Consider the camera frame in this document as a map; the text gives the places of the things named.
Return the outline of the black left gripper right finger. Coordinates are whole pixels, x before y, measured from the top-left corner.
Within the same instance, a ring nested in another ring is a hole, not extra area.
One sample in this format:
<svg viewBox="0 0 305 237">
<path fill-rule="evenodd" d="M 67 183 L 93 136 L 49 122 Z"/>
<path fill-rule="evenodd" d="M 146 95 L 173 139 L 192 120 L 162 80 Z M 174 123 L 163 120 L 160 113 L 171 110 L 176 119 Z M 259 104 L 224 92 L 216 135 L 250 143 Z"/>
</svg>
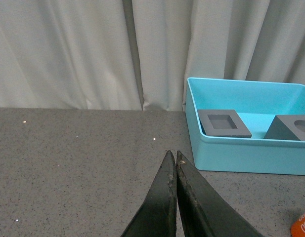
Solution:
<svg viewBox="0 0 305 237">
<path fill-rule="evenodd" d="M 177 152 L 177 200 L 186 237 L 261 237 Z"/>
</svg>

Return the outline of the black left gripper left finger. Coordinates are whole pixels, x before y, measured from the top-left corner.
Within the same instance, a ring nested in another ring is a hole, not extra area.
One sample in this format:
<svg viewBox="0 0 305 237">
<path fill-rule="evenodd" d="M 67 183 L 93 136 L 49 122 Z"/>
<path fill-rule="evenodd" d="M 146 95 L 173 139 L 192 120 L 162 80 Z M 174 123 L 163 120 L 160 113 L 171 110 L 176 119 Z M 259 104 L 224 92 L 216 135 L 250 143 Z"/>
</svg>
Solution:
<svg viewBox="0 0 305 237">
<path fill-rule="evenodd" d="M 177 174 L 174 156 L 167 151 L 144 202 L 123 237 L 175 237 Z"/>
</svg>

